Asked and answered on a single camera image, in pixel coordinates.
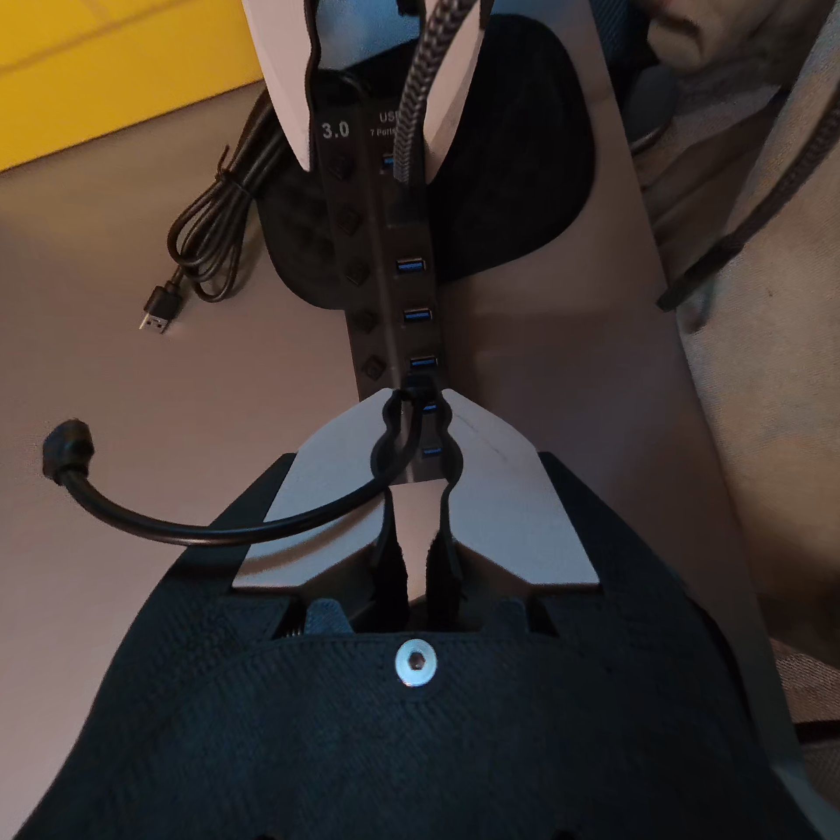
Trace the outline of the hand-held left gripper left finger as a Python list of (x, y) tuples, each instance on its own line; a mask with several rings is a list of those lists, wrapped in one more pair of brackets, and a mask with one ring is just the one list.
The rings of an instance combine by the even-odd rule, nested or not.
[[(270, 504), (266, 523), (320, 508), (374, 476), (375, 447), (389, 431), (383, 388), (300, 447)], [(399, 592), (401, 551), (389, 491), (336, 521), (252, 545), (232, 588), (242, 592)]]

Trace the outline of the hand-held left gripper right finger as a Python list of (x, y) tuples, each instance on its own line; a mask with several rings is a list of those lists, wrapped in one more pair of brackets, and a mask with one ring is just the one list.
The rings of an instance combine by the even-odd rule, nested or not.
[(596, 572), (535, 446), (446, 388), (437, 430), (447, 485), (429, 550), (429, 589), (597, 590)]

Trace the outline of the yellow plastic bin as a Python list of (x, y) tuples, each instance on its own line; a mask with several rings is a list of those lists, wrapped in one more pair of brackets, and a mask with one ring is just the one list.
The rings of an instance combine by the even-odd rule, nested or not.
[(2, 1), (1, 167), (262, 78), (237, 1)]

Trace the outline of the black quilted pad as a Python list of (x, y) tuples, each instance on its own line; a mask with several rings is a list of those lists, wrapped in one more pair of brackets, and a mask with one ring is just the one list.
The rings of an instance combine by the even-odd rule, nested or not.
[[(568, 52), (546, 25), (493, 14), (457, 132), (427, 186), (439, 285), (527, 256), (579, 216), (595, 177), (595, 140)], [(334, 309), (339, 267), (321, 177), (287, 143), (256, 196), (278, 277)]]

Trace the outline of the black usb hub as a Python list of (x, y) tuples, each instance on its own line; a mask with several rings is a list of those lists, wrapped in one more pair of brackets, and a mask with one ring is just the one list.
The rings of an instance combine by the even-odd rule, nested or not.
[(423, 188), (393, 174), (407, 59), (395, 50), (313, 82), (314, 161), (327, 204), (340, 309), (360, 403), (409, 375), (447, 385)]

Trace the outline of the dark round object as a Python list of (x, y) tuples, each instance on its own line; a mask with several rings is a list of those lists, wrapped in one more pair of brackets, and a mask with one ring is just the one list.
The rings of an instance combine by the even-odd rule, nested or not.
[(651, 148), (665, 133), (676, 113), (679, 85), (673, 71), (662, 64), (641, 71), (622, 109), (623, 127), (632, 156)]

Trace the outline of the beige cloth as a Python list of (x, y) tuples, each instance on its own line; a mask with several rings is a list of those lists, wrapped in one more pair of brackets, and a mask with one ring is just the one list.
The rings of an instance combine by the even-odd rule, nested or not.
[(804, 742), (838, 738), (838, 2), (637, 2), (677, 77), (636, 162)]

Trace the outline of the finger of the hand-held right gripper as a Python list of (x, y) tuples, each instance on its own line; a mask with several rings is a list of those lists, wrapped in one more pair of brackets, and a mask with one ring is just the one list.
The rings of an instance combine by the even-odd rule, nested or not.
[(313, 167), (312, 78), (319, 66), (317, 1), (243, 1), (270, 101), (291, 151)]
[(491, 2), (476, 1), (470, 9), (430, 88), (423, 121), (426, 183), (435, 178), (458, 130), (489, 20), (483, 6)]

